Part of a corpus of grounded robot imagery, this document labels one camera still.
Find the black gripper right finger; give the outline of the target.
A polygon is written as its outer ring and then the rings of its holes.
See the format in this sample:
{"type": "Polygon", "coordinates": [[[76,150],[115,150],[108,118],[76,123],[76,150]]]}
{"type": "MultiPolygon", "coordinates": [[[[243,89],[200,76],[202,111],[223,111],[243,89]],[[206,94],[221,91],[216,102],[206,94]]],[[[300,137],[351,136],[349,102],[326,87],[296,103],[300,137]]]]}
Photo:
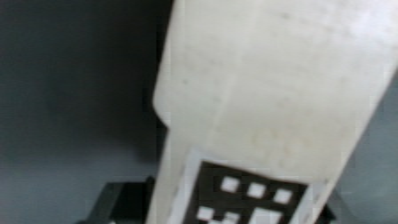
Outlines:
{"type": "Polygon", "coordinates": [[[328,217],[325,218],[325,224],[355,224],[355,218],[348,211],[348,205],[337,192],[332,192],[326,200],[328,217]]]}

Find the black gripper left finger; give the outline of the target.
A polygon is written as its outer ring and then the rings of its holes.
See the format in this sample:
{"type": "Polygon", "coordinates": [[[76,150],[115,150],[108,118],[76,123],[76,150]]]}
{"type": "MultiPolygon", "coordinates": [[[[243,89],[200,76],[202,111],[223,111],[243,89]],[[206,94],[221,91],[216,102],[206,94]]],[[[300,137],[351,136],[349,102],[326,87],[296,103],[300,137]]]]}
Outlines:
{"type": "Polygon", "coordinates": [[[76,224],[145,224],[154,177],[138,182],[108,182],[86,218],[76,224]]]}

